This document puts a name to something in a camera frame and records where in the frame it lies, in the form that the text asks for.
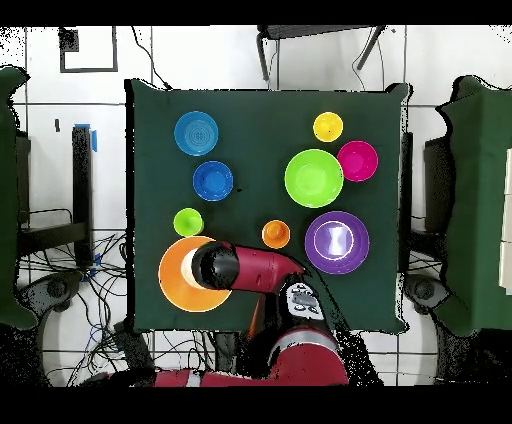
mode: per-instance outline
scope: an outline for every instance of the large orange plate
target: large orange plate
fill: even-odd
[[[181,274],[181,263],[188,252],[213,241],[209,237],[185,237],[174,243],[162,256],[158,268],[160,288],[174,306],[187,312],[206,312],[221,305],[230,290],[209,290],[191,286]]]

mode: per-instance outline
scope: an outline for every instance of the tiled floor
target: tiled floor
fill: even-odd
[[[78,27],[80,52],[67,53],[69,67],[111,66],[111,28]],[[279,66],[274,57],[270,88],[362,90],[352,64],[361,52],[369,29],[283,40]],[[30,80],[13,95],[20,129],[32,139],[30,202],[32,210],[72,207],[70,131],[74,124],[89,123],[97,131],[98,151],[93,160],[94,236],[99,241],[122,235],[125,218],[125,93],[124,78],[138,77],[162,87],[152,72],[150,59],[135,43],[130,27],[117,27],[118,72],[59,72],[56,28],[18,28],[3,35],[0,65],[27,69]],[[256,26],[137,27],[138,41],[154,59],[157,72],[175,88],[266,88],[256,51]],[[425,141],[446,132],[434,106],[447,102],[452,83],[461,75],[477,74],[505,88],[512,84],[512,35],[505,27],[394,25],[386,28],[360,78],[366,90],[382,90],[392,83],[408,82],[414,88],[408,110],[408,127],[414,133],[412,214],[425,215],[423,156]],[[270,67],[274,42],[265,46]],[[60,132],[56,132],[59,119]],[[36,214],[33,226],[66,222],[65,212]],[[421,219],[413,219],[422,228]],[[96,252],[102,251],[99,245]],[[50,258],[66,257],[50,251]],[[122,266],[117,249],[104,258]],[[22,269],[20,284],[40,277],[39,258],[31,257],[31,270]],[[98,275],[102,284],[108,276]],[[111,291],[123,294],[125,281],[116,280]],[[98,323],[96,297],[87,283],[80,294],[88,303],[89,317]],[[124,317],[126,298],[109,295],[112,320]],[[406,299],[402,305],[407,332],[398,336],[363,333],[376,370],[387,385],[431,384],[435,377],[437,346],[430,317],[414,312]],[[62,314],[52,312],[44,337],[47,371],[72,368],[82,360],[91,338],[85,307],[74,298]],[[198,366],[188,332],[155,332],[148,336],[156,363],[163,368]],[[171,344],[176,350],[169,352]],[[98,369],[110,365],[99,363]],[[54,385],[65,385],[70,369],[50,374]],[[83,371],[78,379],[85,378]]]

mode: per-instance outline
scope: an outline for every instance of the pink bowl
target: pink bowl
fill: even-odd
[[[343,176],[353,182],[370,178],[377,169],[379,157],[371,144],[365,141],[349,141],[337,155]]]

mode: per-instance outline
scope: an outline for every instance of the small green bowl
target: small green bowl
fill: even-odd
[[[195,236],[203,231],[203,218],[192,208],[185,208],[174,216],[174,229],[182,237]]]

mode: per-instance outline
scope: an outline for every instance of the orange bowl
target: orange bowl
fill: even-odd
[[[283,221],[269,221],[263,227],[261,238],[268,247],[280,249],[290,241],[290,228]]]

